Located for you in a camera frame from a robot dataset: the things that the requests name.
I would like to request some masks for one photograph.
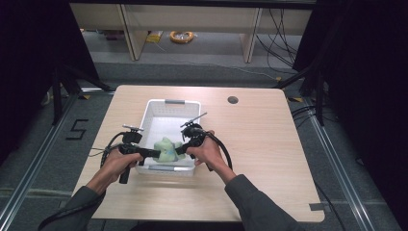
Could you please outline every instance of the person's right hand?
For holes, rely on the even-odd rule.
[[[186,154],[193,154],[196,157],[196,166],[206,163],[214,170],[226,166],[222,159],[218,144],[209,137],[206,137],[200,146],[187,148]]]

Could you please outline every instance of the white plastic basket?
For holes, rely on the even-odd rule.
[[[201,104],[197,101],[151,99],[147,102],[140,128],[143,137],[139,146],[154,148],[154,143],[164,137],[172,142],[183,141],[181,125],[200,115]],[[153,158],[146,158],[143,166],[136,166],[140,174],[164,174],[192,176],[194,160],[190,156],[176,162],[158,163]]]

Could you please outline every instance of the black sleeve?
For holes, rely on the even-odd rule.
[[[76,192],[65,207],[55,215],[42,221],[40,231],[87,230],[92,215],[102,203],[105,193],[98,195],[86,186]]]
[[[295,219],[259,191],[244,175],[231,180],[225,186],[225,191],[237,206],[245,231],[303,230]]]

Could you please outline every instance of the light wood tabletop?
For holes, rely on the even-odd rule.
[[[238,103],[228,102],[230,96]],[[99,129],[93,147],[104,148],[126,131],[140,126],[150,99],[193,100],[201,103],[200,124],[214,130],[231,155],[234,171],[298,221],[320,222],[323,211],[284,92],[271,89],[120,86]],[[100,155],[88,157],[75,192],[99,169]],[[94,218],[137,220],[239,221],[237,208],[224,184],[205,165],[193,176],[138,174],[131,169],[128,184],[113,183]]]

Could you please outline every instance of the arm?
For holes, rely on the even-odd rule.
[[[201,146],[189,147],[196,165],[206,163],[225,183],[225,191],[237,206],[246,231],[303,230],[290,215],[259,191],[244,175],[236,175],[225,164],[218,145],[206,138]]]
[[[139,154],[122,155],[117,149],[109,154],[105,165],[92,179],[76,192],[63,209],[45,219],[38,230],[87,230],[92,215],[98,209],[105,196],[106,189],[117,180],[126,167],[134,167],[136,161],[142,161]],[[65,216],[67,211],[79,210]]]

